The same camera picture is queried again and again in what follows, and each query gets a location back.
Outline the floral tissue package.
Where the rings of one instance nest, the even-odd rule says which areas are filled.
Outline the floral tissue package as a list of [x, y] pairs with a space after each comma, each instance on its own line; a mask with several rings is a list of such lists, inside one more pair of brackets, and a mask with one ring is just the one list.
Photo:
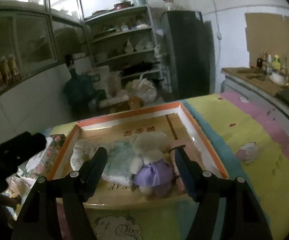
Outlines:
[[29, 159], [21, 176], [34, 180], [39, 177], [48, 177], [65, 139], [64, 134], [48, 136], [45, 149]]

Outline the colourful cartoon table cloth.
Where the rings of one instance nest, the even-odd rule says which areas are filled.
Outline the colourful cartoon table cloth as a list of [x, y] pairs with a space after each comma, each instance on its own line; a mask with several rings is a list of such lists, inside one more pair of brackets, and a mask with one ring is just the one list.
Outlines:
[[[181, 101], [223, 163], [243, 177], [259, 202], [273, 239], [289, 239], [289, 137], [265, 111], [235, 92]], [[74, 125], [57, 128], [68, 136]], [[189, 199], [150, 207], [85, 207], [99, 239], [184, 239], [198, 205]]]

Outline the white fluffy scrunchie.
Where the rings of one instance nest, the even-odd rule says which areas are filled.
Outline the white fluffy scrunchie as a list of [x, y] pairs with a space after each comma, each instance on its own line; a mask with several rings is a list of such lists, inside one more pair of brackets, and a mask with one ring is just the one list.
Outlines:
[[93, 158], [100, 147], [104, 147], [107, 154], [111, 151], [111, 146], [109, 144], [93, 144], [87, 139], [78, 140], [73, 147], [73, 153], [70, 159], [72, 170], [78, 171], [84, 162]]

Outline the pale green tissue pack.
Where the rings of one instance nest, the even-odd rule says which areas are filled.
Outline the pale green tissue pack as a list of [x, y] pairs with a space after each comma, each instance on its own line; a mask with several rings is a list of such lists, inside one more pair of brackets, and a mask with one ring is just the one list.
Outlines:
[[130, 165], [135, 156], [130, 142], [117, 141], [109, 151], [102, 178], [110, 183], [131, 187], [134, 175], [130, 172]]

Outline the plush doll purple dress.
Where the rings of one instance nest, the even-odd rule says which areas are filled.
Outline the plush doll purple dress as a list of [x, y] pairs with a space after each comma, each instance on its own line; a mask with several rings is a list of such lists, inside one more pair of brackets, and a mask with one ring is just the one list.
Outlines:
[[163, 198], [172, 187], [173, 167], [164, 156], [170, 148], [170, 140], [163, 132], [148, 132], [131, 140], [136, 156], [131, 162], [133, 184], [146, 196], [155, 194]]

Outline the green water jug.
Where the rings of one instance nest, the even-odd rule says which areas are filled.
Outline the green water jug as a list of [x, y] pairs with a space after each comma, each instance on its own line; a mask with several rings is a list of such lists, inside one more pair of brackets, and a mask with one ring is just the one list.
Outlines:
[[71, 78], [64, 85], [64, 93], [77, 120], [94, 116], [99, 102], [107, 99], [104, 89], [95, 89], [90, 75], [77, 74], [72, 54], [65, 55], [65, 63]]

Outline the orange rimmed cardboard box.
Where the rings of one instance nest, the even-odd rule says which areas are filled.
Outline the orange rimmed cardboard box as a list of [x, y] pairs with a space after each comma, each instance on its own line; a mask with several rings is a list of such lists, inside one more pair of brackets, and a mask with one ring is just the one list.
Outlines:
[[[203, 170], [227, 179], [228, 173], [206, 135], [182, 102], [99, 116], [77, 122], [66, 137], [48, 178], [63, 178], [80, 167], [86, 153], [77, 149], [81, 142], [92, 151], [108, 150], [108, 162], [89, 209], [129, 209], [170, 204], [187, 197], [176, 168], [174, 153], [182, 147]], [[146, 196], [146, 189], [134, 183], [149, 172], [156, 178], [166, 163], [174, 174], [165, 196]]]

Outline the kitchen counter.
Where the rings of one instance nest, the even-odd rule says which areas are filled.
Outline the kitchen counter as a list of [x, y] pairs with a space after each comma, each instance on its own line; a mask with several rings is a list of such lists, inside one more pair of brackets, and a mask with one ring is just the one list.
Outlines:
[[277, 95], [282, 87], [274, 84], [259, 68], [223, 68], [224, 91], [236, 92], [264, 110], [289, 137], [289, 106]]

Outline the white bowl on counter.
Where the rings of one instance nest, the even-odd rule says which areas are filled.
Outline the white bowl on counter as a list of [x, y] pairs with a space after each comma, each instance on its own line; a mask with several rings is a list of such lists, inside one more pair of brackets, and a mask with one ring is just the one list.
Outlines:
[[276, 85], [284, 86], [286, 84], [286, 78], [280, 73], [272, 72], [269, 78]]

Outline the clear plastic bag on floor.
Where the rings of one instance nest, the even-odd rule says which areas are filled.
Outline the clear plastic bag on floor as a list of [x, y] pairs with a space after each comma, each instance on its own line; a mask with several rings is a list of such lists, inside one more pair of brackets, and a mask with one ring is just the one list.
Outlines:
[[135, 79], [127, 83], [125, 90], [129, 96], [136, 96], [140, 98], [143, 103], [153, 103], [158, 96], [157, 88], [152, 81], [143, 77], [147, 72], [140, 75], [139, 79]]

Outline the metal kitchen shelf rack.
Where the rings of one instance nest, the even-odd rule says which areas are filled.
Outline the metal kitchen shelf rack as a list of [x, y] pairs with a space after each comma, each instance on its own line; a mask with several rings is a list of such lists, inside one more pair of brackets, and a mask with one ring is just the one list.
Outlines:
[[139, 79], [156, 87], [164, 80], [152, 10], [149, 5], [96, 11], [84, 19], [90, 31], [89, 48], [94, 67], [118, 72], [122, 85]]

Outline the red pot on shelf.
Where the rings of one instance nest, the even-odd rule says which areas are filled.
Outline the red pot on shelf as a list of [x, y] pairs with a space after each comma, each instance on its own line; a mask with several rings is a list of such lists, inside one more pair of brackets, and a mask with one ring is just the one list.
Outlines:
[[114, 10], [120, 10], [131, 7], [131, 1], [129, 0], [118, 0], [117, 3], [114, 5]]

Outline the teal enamel pot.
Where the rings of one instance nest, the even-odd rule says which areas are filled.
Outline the teal enamel pot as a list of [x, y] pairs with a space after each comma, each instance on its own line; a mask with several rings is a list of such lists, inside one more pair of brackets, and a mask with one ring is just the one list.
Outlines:
[[147, 0], [132, 0], [134, 6], [145, 6], [147, 4]]

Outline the glass jar on refrigerator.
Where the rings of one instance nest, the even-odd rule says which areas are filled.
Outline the glass jar on refrigerator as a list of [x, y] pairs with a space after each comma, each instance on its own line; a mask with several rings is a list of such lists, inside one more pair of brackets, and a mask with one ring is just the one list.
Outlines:
[[174, 10], [174, 0], [164, 0], [164, 4], [167, 11]]

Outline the brown cardboard wall sheet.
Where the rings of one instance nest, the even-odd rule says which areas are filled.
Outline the brown cardboard wall sheet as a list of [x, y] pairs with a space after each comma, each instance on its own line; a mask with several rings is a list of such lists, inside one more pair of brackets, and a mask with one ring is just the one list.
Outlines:
[[289, 70], [289, 17], [278, 14], [247, 13], [247, 51], [252, 66], [263, 52], [275, 56], [286, 55]]

